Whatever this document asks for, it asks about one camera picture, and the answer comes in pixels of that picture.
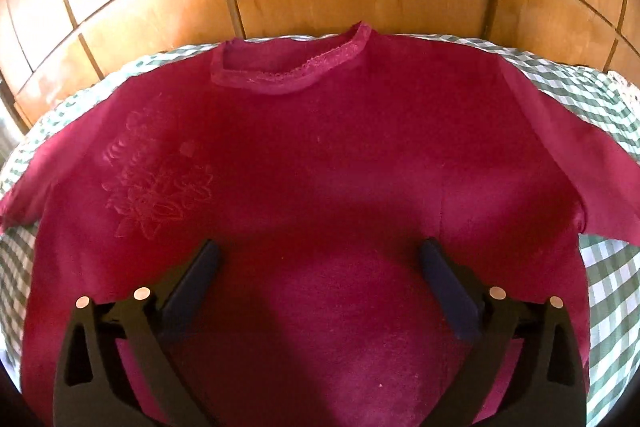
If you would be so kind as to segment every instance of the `green and white gingham cloth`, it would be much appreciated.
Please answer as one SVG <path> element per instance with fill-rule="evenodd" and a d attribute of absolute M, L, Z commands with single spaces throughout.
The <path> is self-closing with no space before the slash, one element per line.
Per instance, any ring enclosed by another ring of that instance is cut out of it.
<path fill-rule="evenodd" d="M 538 89 L 582 120 L 604 130 L 640 162 L 640 120 L 624 102 L 613 77 L 591 68 L 557 64 L 481 39 L 451 35 L 412 37 L 455 42 L 501 55 Z M 309 36 L 281 38 L 313 39 Z M 266 40 L 269 39 L 250 39 L 252 42 Z M 111 73 L 95 86 L 70 96 L 41 117 L 9 157 L 0 171 L 0 196 L 20 179 L 45 140 L 105 100 L 128 78 L 213 47 L 215 44 L 184 46 L 172 52 L 147 55 Z M 8 230 L 0 237 L 0 334 L 4 334 L 8 356 L 18 370 L 37 231 L 36 223 Z M 587 421 L 588 427 L 594 427 L 613 407 L 640 363 L 640 248 L 594 235 L 581 235 L 579 243 L 589 281 L 591 386 Z"/>

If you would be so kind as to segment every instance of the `red shirt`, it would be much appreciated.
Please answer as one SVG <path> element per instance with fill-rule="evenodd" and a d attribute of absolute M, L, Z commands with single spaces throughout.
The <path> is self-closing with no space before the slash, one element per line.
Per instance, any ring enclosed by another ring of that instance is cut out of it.
<path fill-rule="evenodd" d="M 208 409 L 229 427 L 417 426 L 469 350 L 422 280 L 420 241 L 516 299 L 560 296 L 586 362 L 577 234 L 638 244 L 639 181 L 497 55 L 366 25 L 226 42 L 128 80 L 1 201 L 5 226 L 41 220 L 24 397 L 50 422 L 79 296 L 125 298 L 210 237 L 223 266 L 169 348 Z"/>

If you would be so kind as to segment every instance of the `white patterned cloth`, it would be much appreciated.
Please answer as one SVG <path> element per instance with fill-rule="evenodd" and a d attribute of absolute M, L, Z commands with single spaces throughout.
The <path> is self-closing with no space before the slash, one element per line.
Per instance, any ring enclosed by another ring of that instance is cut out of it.
<path fill-rule="evenodd" d="M 607 76 L 581 66 L 565 66 L 529 52 L 503 48 L 481 39 L 450 35 L 413 35 L 454 42 L 499 54 L 534 85 L 584 121 L 611 136 L 640 161 L 640 92 L 619 75 Z M 311 40 L 309 36 L 292 36 Z M 261 42 L 269 39 L 251 39 Z M 147 55 L 111 73 L 100 83 L 70 96 L 41 117 L 0 171 L 0 196 L 26 171 L 37 148 L 70 122 L 105 100 L 132 76 L 208 51 L 215 44 L 184 46 Z M 19 373 L 26 305 L 31 288 L 34 240 L 38 224 L 16 227 L 0 237 L 0 337 L 4 334 L 8 363 Z M 640 363 L 640 248 L 594 235 L 579 237 L 589 281 L 591 323 L 588 427 L 613 407 Z"/>

